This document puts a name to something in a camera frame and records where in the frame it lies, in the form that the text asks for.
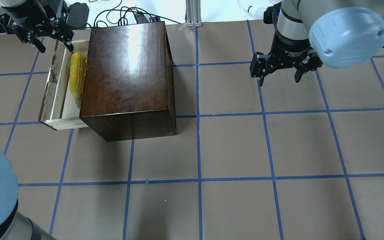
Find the corn cob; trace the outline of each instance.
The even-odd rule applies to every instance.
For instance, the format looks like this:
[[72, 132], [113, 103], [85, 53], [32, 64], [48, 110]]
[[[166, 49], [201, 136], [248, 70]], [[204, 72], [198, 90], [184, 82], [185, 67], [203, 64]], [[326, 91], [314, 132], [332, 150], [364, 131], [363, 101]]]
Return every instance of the corn cob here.
[[85, 57], [81, 53], [73, 53], [70, 57], [69, 88], [75, 100], [81, 99], [85, 77]]

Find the wooden box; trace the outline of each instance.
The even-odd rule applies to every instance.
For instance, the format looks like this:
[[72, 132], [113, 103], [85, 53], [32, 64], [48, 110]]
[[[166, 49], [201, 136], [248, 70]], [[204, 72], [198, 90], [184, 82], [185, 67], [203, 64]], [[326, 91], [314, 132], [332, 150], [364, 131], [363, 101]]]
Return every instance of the wooden box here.
[[[172, 57], [164, 22], [92, 29], [86, 58], [81, 102], [70, 99], [68, 81], [60, 80], [69, 72], [64, 62], [58, 76], [49, 74], [57, 82], [47, 82], [41, 122], [66, 129], [76, 127], [70, 124], [76, 121], [106, 141], [176, 135]], [[61, 128], [52, 125], [58, 121]]]

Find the grid of blue tape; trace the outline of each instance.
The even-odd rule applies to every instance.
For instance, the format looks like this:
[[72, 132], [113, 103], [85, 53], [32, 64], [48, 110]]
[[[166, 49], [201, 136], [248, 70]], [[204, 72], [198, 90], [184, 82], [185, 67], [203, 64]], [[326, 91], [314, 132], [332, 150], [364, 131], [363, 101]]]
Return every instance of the grid of blue tape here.
[[[248, 32], [250, 35], [250, 42], [251, 42], [251, 47], [252, 47], [252, 53], [255, 52], [254, 49], [254, 42], [253, 42], [253, 34], [252, 30], [250, 27], [250, 23], [247, 20], [247, 27], [248, 27]], [[128, 222], [128, 207], [129, 207], [129, 197], [130, 197], [130, 186], [131, 184], [162, 184], [162, 183], [180, 183], [180, 182], [198, 182], [198, 202], [199, 202], [199, 237], [200, 240], [203, 240], [203, 220], [202, 220], [202, 193], [201, 193], [201, 183], [202, 182], [207, 182], [207, 181], [272, 181], [273, 182], [273, 193], [274, 193], [274, 201], [275, 201], [275, 207], [276, 207], [276, 214], [277, 214], [277, 220], [278, 220], [278, 227], [279, 227], [279, 235], [280, 239], [284, 239], [284, 234], [282, 231], [282, 219], [281, 219], [281, 214], [279, 210], [279, 203], [278, 203], [278, 194], [277, 194], [277, 188], [276, 188], [276, 181], [277, 180], [292, 180], [292, 179], [336, 179], [336, 178], [344, 178], [346, 179], [346, 184], [348, 187], [349, 195], [351, 198], [353, 210], [355, 213], [355, 217], [358, 223], [358, 228], [361, 234], [361, 239], [365, 239], [364, 231], [361, 225], [361, 221], [359, 218], [358, 210], [356, 208], [354, 196], [353, 196], [353, 191], [350, 186], [349, 178], [362, 178], [362, 177], [384, 177], [384, 173], [369, 173], [369, 174], [348, 174], [346, 170], [346, 166], [344, 164], [343, 160], [343, 155], [341, 152], [340, 144], [337, 138], [335, 126], [333, 124], [333, 120], [331, 117], [332, 112], [354, 112], [354, 111], [384, 111], [384, 108], [366, 108], [366, 109], [330, 109], [325, 93], [324, 93], [324, 88], [322, 85], [322, 82], [319, 77], [318, 71], [316, 71], [317, 75], [317, 80], [318, 84], [320, 86], [321, 94], [323, 96], [324, 104], [326, 109], [325, 110], [315, 110], [315, 111], [276, 111], [276, 112], [266, 112], [265, 107], [264, 107], [264, 102], [262, 98], [262, 91], [261, 88], [258, 86], [258, 81], [257, 81], [257, 88], [259, 90], [259, 99], [260, 99], [260, 105], [262, 108], [262, 112], [251, 112], [251, 113], [236, 113], [236, 114], [200, 114], [199, 111], [199, 67], [200, 66], [209, 66], [209, 65], [227, 65], [227, 64], [250, 64], [250, 61], [239, 61], [239, 62], [222, 62], [222, 63], [199, 63], [199, 54], [198, 54], [198, 28], [195, 29], [195, 47], [196, 47], [196, 63], [195, 64], [183, 64], [183, 65], [174, 65], [174, 67], [196, 67], [196, 108], [197, 108], [197, 115], [183, 115], [183, 116], [177, 116], [177, 118], [196, 118], [197, 119], [197, 151], [198, 151], [198, 178], [196, 179], [168, 179], [168, 180], [143, 180], [143, 181], [132, 181], [131, 180], [131, 172], [132, 172], [132, 166], [133, 166], [133, 156], [134, 156], [134, 140], [131, 141], [131, 153], [130, 153], [130, 164], [129, 164], [129, 169], [128, 169], [128, 180], [127, 181], [101, 181], [101, 182], [64, 182], [64, 172], [66, 168], [66, 163], [67, 159], [69, 156], [69, 150], [70, 150], [70, 145], [72, 142], [72, 137], [73, 137], [73, 129], [70, 130], [70, 135], [69, 135], [69, 140], [67, 143], [67, 148], [66, 148], [66, 153], [65, 153], [65, 158], [64, 158], [64, 163], [62, 167], [62, 172], [60, 175], [60, 180], [58, 183], [23, 183], [19, 184], [19, 187], [32, 187], [32, 186], [58, 186], [57, 190], [57, 195], [56, 195], [56, 200], [54, 204], [54, 209], [52, 213], [52, 220], [51, 220], [51, 225], [49, 229], [49, 233], [52, 234], [53, 227], [54, 227], [54, 221], [55, 221], [55, 216], [57, 213], [57, 207], [58, 207], [58, 201], [60, 198], [60, 192], [61, 188], [63, 186], [84, 186], [84, 185], [112, 185], [112, 184], [126, 184], [127, 185], [127, 194], [126, 194], [126, 201], [125, 201], [125, 215], [124, 215], [124, 231], [123, 231], [123, 239], [126, 238], [126, 229], [127, 229], [127, 222]], [[24, 92], [23, 92], [23, 97], [20, 101], [17, 114], [15, 117], [14, 122], [9, 122], [9, 123], [0, 123], [0, 126], [3, 125], [10, 125], [12, 126], [12, 130], [10, 132], [9, 138], [7, 140], [7, 144], [5, 147], [4, 153], [6, 154], [9, 145], [11, 142], [11, 138], [13, 135], [13, 132], [15, 130], [16, 125], [28, 125], [28, 124], [40, 124], [39, 122], [18, 122], [17, 119], [20, 114], [20, 110], [23, 105], [23, 101], [26, 95], [26, 92], [28, 90], [28, 86], [31, 80], [31, 77], [33, 74], [47, 74], [47, 72], [34, 72], [34, 68], [37, 62], [39, 56], [39, 51], [37, 52], [35, 56], [35, 60], [32, 66], [32, 69], [29, 73], [2, 73], [0, 76], [10, 76], [10, 75], [29, 75], [28, 81], [26, 83]], [[378, 69], [374, 63], [373, 58], [384, 58], [384, 56], [373, 56], [370, 61], [374, 67], [374, 70], [378, 76], [378, 79], [380, 81], [380, 84], [384, 90], [384, 82], [378, 72]], [[343, 167], [343, 174], [342, 175], [316, 175], [316, 176], [276, 176], [275, 175], [275, 170], [273, 167], [273, 160], [272, 160], [272, 153], [271, 153], [271, 144], [270, 144], [270, 136], [268, 134], [268, 126], [266, 123], [266, 116], [270, 114], [306, 114], [306, 113], [327, 113], [329, 116], [329, 121], [331, 124], [333, 136], [335, 139], [335, 143], [337, 146], [338, 154], [340, 157], [340, 161]], [[267, 148], [268, 148], [268, 155], [269, 155], [269, 163], [270, 163], [270, 168], [271, 168], [271, 176], [270, 177], [239, 177], [239, 178], [201, 178], [201, 146], [200, 146], [200, 118], [201, 117], [227, 117], [227, 116], [250, 116], [250, 115], [262, 115], [263, 117], [263, 127], [265, 130], [265, 136], [266, 136], [266, 143], [267, 143]]]

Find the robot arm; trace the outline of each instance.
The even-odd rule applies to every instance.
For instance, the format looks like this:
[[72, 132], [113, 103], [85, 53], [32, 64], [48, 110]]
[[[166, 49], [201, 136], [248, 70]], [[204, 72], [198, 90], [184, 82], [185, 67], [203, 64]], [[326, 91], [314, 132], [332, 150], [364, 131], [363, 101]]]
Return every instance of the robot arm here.
[[51, 10], [44, 10], [44, 0], [0, 0], [0, 6], [16, 23], [11, 27], [12, 31], [23, 43], [29, 42], [35, 45], [41, 53], [45, 52], [44, 45], [38, 37], [49, 36], [57, 39], [72, 52], [73, 45], [70, 43], [73, 32], [66, 24], [66, 16], [57, 15]]
[[260, 85], [278, 69], [296, 68], [299, 82], [322, 63], [350, 67], [384, 47], [384, 1], [283, 0], [266, 10], [264, 22], [274, 25], [275, 35], [268, 55], [253, 56], [250, 73]]

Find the wooden drawer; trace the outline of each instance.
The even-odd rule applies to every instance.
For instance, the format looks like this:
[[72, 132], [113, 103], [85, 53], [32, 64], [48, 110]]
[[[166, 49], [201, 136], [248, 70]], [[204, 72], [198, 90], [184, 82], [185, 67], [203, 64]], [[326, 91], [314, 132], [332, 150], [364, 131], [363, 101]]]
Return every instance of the wooden drawer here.
[[[88, 40], [72, 41], [73, 51], [87, 59], [88, 44]], [[69, 91], [71, 56], [63, 43], [57, 41], [38, 117], [38, 121], [55, 130], [88, 127], [79, 119], [81, 101], [74, 100]]]

